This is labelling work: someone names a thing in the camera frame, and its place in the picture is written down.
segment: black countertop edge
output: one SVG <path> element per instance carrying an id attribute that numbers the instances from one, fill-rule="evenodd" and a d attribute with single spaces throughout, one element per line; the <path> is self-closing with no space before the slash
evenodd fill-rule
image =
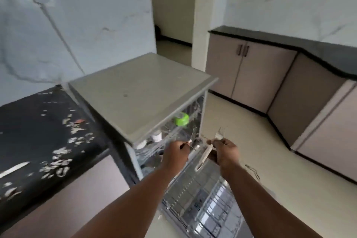
<path id="1" fill-rule="evenodd" d="M 262 43 L 262 44 L 267 44 L 267 45 L 271 45 L 271 46 L 276 46 L 276 47 L 281 47 L 281 48 L 286 48 L 288 50 L 293 50 L 293 51 L 298 51 L 299 53 L 302 53 L 304 55 L 306 55 L 307 57 L 309 57 L 310 59 L 314 60 L 315 62 L 319 63 L 320 65 L 322 65 L 324 68 L 326 68 L 327 70 L 329 70 L 331 73 L 342 77 L 342 78 L 347 78 L 347 79 L 351 79 L 351 80 L 355 80 L 357 81 L 357 73 L 356 74 L 352 74 L 352 73 L 348 73 L 345 72 L 333 65 L 331 65 L 330 63 L 328 63 L 327 61 L 323 60 L 322 58 L 312 54 L 311 52 L 309 52 L 308 50 L 306 50 L 305 48 L 303 48 L 302 46 L 294 46 L 294 45 L 290 45 L 290 44 L 284 44 L 284 43 L 280 43 L 278 41 L 268 41 L 268 40 L 264 40 L 264 39 L 258 39 L 255 37 L 248 37 L 245 36 L 243 34 L 237 34 L 237 33 L 231 33 L 230 30 L 235 29 L 237 31 L 237 33 L 239 33 L 240 30 L 243 31 L 249 31 L 250 33 L 257 33 L 257 34 L 264 34 L 267 37 L 272 36 L 272 37 L 286 37 L 289 38 L 290 40 L 296 39 L 297 41 L 308 41 L 308 42 L 314 42 L 314 41 L 310 41 L 310 40 L 305 40 L 305 39 L 300 39 L 300 38 L 294 38 L 294 37 L 289 37 L 289 36 L 284 36 L 284 35 L 277 35 L 277 34 L 272 34 L 272 33 L 266 33 L 266 32 L 261 32 L 261 31 L 254 31 L 254 30 L 247 30 L 247 29 L 241 29 L 241 28 L 233 28 L 233 27 L 227 27 L 225 25 L 217 27 L 213 30 L 209 30 L 208 32 L 211 34 L 216 34 L 216 35 L 222 35 L 222 36 L 226 36 L 226 37 L 231 37 L 231 38 L 237 38 L 237 39 L 243 39 L 246 41 L 250 41 L 250 42 L 256 42 L 256 43 Z M 350 46 L 340 46 L 341 48 L 351 48 Z"/>
<path id="2" fill-rule="evenodd" d="M 96 155 L 91 160 L 76 166 L 76 168 L 71 169 L 71 175 L 66 175 L 66 178 L 63 179 L 60 183 L 51 186 L 48 190 L 44 191 L 41 195 L 31 200 L 22 211 L 19 213 L 18 216 L 9 219 L 7 222 L 4 222 L 0 227 L 0 235 L 6 231 L 7 229 L 11 228 L 14 224 L 18 221 L 29 215 L 32 211 L 40 207 L 43 203 L 47 200 L 51 199 L 54 195 L 64 189 L 66 186 L 71 184 L 75 179 L 80 177 L 82 174 L 87 172 L 105 157 L 110 155 L 110 149 L 107 148 L 103 150 L 100 154 Z"/>

